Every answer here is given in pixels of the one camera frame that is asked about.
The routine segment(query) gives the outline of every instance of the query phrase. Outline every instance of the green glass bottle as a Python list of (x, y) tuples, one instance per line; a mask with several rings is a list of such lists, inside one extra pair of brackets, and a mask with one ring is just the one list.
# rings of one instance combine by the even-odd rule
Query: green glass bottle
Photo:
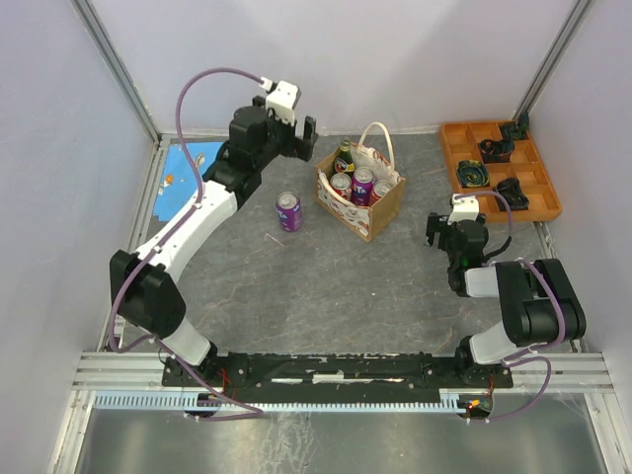
[(354, 157), (352, 156), (352, 144), (345, 138), (338, 147), (338, 154), (334, 162), (336, 173), (347, 173), (352, 175), (356, 170)]

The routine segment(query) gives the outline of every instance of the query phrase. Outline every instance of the concrete floor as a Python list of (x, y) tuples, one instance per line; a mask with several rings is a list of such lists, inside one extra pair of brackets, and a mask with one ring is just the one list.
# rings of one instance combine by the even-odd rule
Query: concrete floor
[[(368, 244), (313, 198), (314, 167), (340, 139), (320, 137), (309, 164), (276, 158), (261, 187), (185, 269), (179, 288), (187, 315), (221, 351), (450, 353), (500, 320), (497, 300), (452, 293), (446, 254), (424, 245), (428, 213), (449, 213), (438, 136), (393, 136), (396, 166), (407, 178), (401, 212)], [(386, 150), (380, 136), (366, 144)], [(278, 225), (275, 201), (283, 191), (301, 197), (305, 221), (295, 233)], [(507, 226), (489, 230), (492, 249)], [(515, 226), (502, 255), (518, 256), (541, 257), (530, 223)], [(125, 332), (126, 341), (139, 334)]]

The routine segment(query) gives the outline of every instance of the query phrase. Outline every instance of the white wall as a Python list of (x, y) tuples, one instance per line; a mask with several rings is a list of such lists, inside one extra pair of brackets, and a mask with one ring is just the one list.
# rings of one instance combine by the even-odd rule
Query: white wall
[(0, 17), (0, 471), (45, 472), (150, 142), (67, 0)]
[(594, 2), (531, 117), (564, 211), (550, 229), (632, 428), (632, 3)]
[[(163, 131), (187, 80), (219, 65), (294, 81), (299, 112), (321, 128), (509, 118), (574, 3), (93, 0)], [(188, 97), (185, 129), (225, 129), (257, 90), (207, 79)]]

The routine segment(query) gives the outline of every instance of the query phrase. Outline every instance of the blue mat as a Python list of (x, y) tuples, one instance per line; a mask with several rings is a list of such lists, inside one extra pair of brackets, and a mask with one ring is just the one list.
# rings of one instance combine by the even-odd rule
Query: blue mat
[[(221, 142), (189, 143), (187, 147), (196, 161), (201, 175), (215, 161)], [(171, 145), (167, 153), (165, 171), (160, 180), (154, 215), (159, 220), (170, 221), (196, 191), (196, 177), (187, 163), (180, 145)]]

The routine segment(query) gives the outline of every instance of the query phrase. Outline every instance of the orange tray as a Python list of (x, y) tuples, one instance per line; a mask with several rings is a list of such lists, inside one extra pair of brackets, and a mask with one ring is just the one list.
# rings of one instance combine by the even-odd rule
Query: orange tray
[[(491, 191), (505, 178), (515, 177), (520, 181), (522, 192), (529, 198), (528, 210), (512, 211), (515, 221), (553, 220), (562, 212), (562, 206), (551, 185), (549, 175), (542, 164), (533, 139), (527, 132), (526, 140), (515, 141), (515, 150), (509, 163), (485, 164), (490, 173), (490, 186), (463, 188), (456, 174), (458, 162), (462, 160), (483, 161), (478, 143), (491, 138), (503, 138), (499, 125), (509, 121), (472, 121), (444, 123), (439, 130), (445, 165), (456, 193)], [(481, 212), (487, 214), (488, 222), (507, 222), (507, 213), (500, 210), (493, 196), (477, 197)]]

